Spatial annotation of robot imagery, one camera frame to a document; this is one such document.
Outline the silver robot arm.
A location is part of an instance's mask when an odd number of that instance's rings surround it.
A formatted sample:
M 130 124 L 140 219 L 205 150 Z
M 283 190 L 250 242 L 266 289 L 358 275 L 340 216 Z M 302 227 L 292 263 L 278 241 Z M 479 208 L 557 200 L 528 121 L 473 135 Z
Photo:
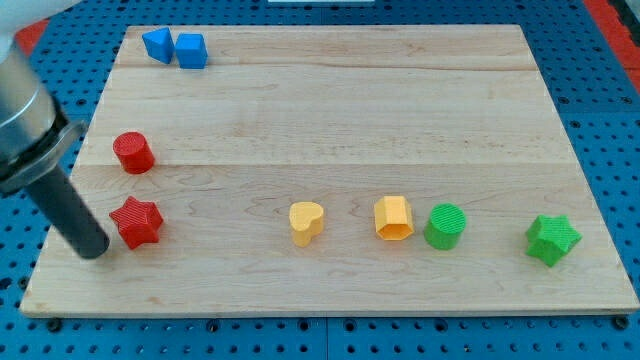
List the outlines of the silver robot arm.
M 16 43 L 18 31 L 54 16 L 79 0 L 1 2 L 1 191 L 18 191 L 53 170 L 87 130 L 49 94 Z

